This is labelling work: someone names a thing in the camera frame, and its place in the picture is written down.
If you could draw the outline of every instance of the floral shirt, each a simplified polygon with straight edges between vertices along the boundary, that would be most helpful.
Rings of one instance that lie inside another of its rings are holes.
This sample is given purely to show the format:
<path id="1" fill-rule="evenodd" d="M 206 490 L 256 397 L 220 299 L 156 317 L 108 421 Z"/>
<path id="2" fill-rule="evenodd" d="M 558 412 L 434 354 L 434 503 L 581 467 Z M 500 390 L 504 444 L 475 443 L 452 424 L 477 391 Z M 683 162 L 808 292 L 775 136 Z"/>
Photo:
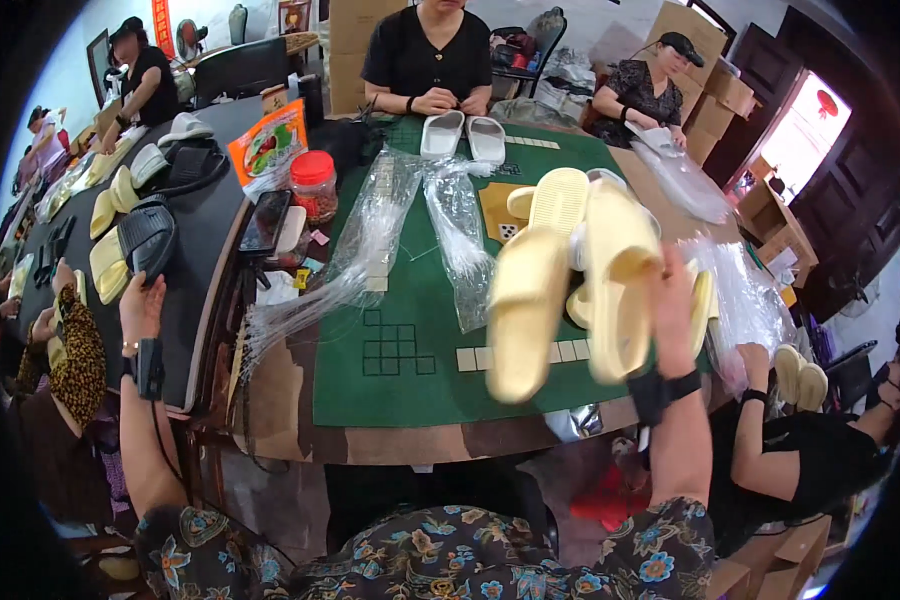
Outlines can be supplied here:
<path id="1" fill-rule="evenodd" d="M 162 507 L 140 521 L 146 582 L 174 600 L 704 598 L 712 526 L 675 498 L 627 519 L 593 567 L 565 568 L 527 521 L 469 506 L 396 515 L 296 569 L 214 511 Z"/>

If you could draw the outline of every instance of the black shirt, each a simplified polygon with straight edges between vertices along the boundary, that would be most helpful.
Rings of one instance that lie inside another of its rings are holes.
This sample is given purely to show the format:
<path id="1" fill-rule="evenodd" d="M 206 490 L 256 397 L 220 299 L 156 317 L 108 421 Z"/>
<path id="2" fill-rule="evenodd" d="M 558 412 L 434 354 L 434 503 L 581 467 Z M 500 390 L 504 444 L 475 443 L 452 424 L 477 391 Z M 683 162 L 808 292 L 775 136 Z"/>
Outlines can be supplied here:
<path id="1" fill-rule="evenodd" d="M 838 414 L 798 412 L 767 421 L 764 452 L 798 451 L 799 480 L 791 501 L 756 493 L 731 479 L 740 405 L 729 402 L 710 415 L 713 477 L 708 514 L 717 555 L 730 556 L 764 523 L 800 522 L 833 509 L 869 483 L 879 448 Z"/>
<path id="2" fill-rule="evenodd" d="M 398 96 L 443 88 L 464 101 L 474 88 L 492 83 L 491 30 L 465 10 L 456 35 L 438 50 L 423 32 L 417 8 L 407 6 L 377 24 L 360 78 Z"/>
<path id="3" fill-rule="evenodd" d="M 151 67 L 160 69 L 160 84 L 150 99 L 140 108 L 140 124 L 154 127 L 170 121 L 180 112 L 180 101 L 177 99 L 177 85 L 174 83 L 174 74 L 170 71 L 170 62 L 163 51 L 156 46 L 146 46 L 140 51 L 137 63 L 133 66 L 133 73 L 128 81 L 121 87 L 123 105 L 127 105 L 129 92 L 140 88 L 144 73 Z"/>
<path id="4" fill-rule="evenodd" d="M 617 92 L 617 102 L 625 107 L 646 114 L 664 127 L 681 125 L 684 94 L 671 78 L 667 78 L 667 88 L 655 96 L 654 80 L 646 60 L 621 60 L 606 80 L 606 86 Z M 630 148 L 634 138 L 634 133 L 622 120 L 606 116 L 594 122 L 593 130 L 604 143 L 619 148 Z"/>

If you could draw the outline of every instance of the black face mask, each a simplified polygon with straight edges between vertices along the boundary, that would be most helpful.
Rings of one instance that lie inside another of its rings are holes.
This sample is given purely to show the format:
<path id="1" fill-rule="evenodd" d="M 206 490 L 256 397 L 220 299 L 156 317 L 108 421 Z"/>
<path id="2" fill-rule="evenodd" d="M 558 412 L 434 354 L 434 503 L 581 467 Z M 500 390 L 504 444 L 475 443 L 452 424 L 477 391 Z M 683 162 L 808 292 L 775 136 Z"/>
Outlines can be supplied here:
<path id="1" fill-rule="evenodd" d="M 890 364 L 884 363 L 883 366 L 880 366 L 876 371 L 873 380 L 870 381 L 869 387 L 866 388 L 866 410 L 870 410 L 880 403 L 880 394 L 877 390 L 889 379 Z"/>

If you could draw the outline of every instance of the red plastic jar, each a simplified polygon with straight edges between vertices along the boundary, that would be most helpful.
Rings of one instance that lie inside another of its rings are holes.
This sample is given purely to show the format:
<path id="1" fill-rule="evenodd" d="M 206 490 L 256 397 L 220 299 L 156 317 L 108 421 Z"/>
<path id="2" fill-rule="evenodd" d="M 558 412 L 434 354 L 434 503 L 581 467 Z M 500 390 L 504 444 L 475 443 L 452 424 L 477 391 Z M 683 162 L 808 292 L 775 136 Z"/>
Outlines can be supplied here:
<path id="1" fill-rule="evenodd" d="M 290 188 L 296 204 L 307 210 L 308 225 L 322 225 L 337 214 L 337 171 L 333 156 L 305 151 L 289 165 Z"/>

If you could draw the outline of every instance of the jar lid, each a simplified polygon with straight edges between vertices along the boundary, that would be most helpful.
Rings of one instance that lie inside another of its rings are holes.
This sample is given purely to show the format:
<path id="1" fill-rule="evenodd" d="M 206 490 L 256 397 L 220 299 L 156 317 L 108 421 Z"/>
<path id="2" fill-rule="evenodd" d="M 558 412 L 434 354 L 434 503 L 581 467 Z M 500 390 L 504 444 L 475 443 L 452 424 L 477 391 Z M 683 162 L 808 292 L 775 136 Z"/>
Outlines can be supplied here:
<path id="1" fill-rule="evenodd" d="M 318 186 L 333 176 L 333 156 L 323 150 L 305 151 L 289 165 L 289 176 L 299 186 Z"/>

